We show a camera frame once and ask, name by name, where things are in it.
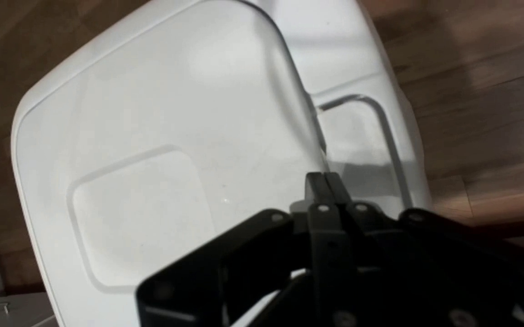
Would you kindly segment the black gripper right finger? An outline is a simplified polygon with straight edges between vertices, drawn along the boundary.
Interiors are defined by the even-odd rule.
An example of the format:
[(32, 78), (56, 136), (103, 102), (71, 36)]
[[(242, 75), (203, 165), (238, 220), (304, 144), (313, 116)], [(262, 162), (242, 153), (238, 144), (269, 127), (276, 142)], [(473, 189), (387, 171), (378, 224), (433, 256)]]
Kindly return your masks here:
[(385, 216), (327, 176), (327, 316), (354, 327), (524, 327), (524, 249), (435, 213)]

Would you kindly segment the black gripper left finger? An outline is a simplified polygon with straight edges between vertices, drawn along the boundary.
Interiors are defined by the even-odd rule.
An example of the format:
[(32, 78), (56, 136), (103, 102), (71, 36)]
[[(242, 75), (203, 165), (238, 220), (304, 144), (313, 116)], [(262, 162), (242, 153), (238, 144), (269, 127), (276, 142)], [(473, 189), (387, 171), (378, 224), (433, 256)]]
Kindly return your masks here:
[(298, 209), (262, 209), (136, 289), (140, 327), (358, 327), (354, 265), (333, 173)]

